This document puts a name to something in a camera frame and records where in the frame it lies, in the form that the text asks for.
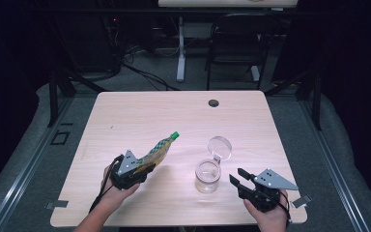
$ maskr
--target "table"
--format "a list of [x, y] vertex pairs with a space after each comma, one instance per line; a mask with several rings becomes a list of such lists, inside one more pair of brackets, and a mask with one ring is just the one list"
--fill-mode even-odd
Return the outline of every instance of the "table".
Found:
[[[217, 107], [209, 105], [218, 101]], [[232, 225], [255, 223], [238, 197], [229, 174], [241, 167], [253, 174], [271, 168], [295, 179], [265, 96], [260, 91], [105, 92], [99, 94], [76, 150], [51, 224], [76, 226], [100, 190], [103, 169], [127, 149], [145, 156], [162, 138], [177, 131], [165, 160], [139, 190], [108, 219], [109, 226]], [[194, 185], [196, 164], [211, 158], [207, 142], [226, 137], [233, 146], [221, 162], [218, 189], [200, 193]], [[242, 184], [252, 183], [239, 178]], [[288, 191], [289, 199], [300, 198]], [[304, 208], [291, 209], [294, 223], [306, 221]]]
[[[158, 0], [158, 5], [165, 8], [271, 8], [282, 10], [283, 8], [295, 8], [298, 0]], [[184, 44], [183, 18], [179, 19], [179, 64], [177, 67], [177, 81], [185, 80], [186, 56]], [[254, 80], [258, 80], [258, 68], [251, 69]]]

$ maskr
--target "black chair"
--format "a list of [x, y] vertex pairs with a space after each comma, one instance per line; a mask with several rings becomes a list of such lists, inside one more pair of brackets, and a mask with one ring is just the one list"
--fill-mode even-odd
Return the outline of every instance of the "black chair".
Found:
[[260, 89], [271, 40], [279, 27], [278, 19], [267, 13], [226, 14], [214, 23], [210, 38], [206, 71], [210, 90], [212, 64], [252, 66], [259, 69], [257, 89]]

